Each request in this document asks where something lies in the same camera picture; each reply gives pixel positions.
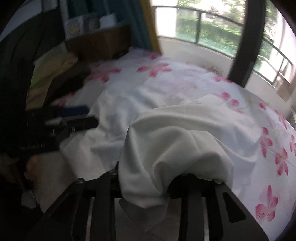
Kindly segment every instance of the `cardboard box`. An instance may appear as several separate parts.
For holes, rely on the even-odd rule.
[[[101,29],[93,33],[67,40],[68,51],[79,60],[94,62],[112,59],[131,46],[131,29],[128,25]]]

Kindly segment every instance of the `yellow curtain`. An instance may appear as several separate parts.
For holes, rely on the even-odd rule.
[[[141,9],[148,28],[151,40],[152,50],[161,53],[159,42],[156,36],[155,24],[152,16],[151,5],[149,0],[140,0]]]

